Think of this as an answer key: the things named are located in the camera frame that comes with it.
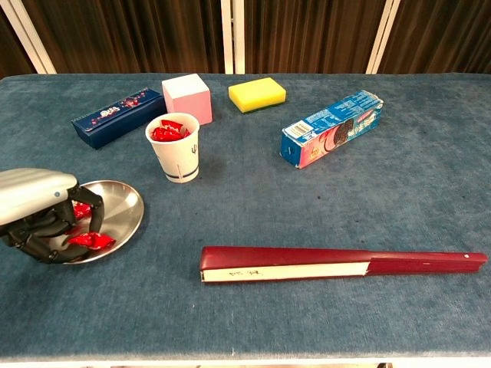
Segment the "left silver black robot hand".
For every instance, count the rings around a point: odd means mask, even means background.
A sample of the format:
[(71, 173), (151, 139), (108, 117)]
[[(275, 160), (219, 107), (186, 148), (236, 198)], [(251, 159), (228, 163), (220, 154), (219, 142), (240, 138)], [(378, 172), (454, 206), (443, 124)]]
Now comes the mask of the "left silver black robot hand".
[(71, 230), (77, 220), (73, 202), (91, 207), (89, 230), (99, 232), (104, 220), (104, 201), (80, 186), (75, 176), (37, 168), (1, 172), (1, 237), (11, 248), (43, 263), (63, 264), (88, 253), (80, 245), (63, 250), (44, 241)]

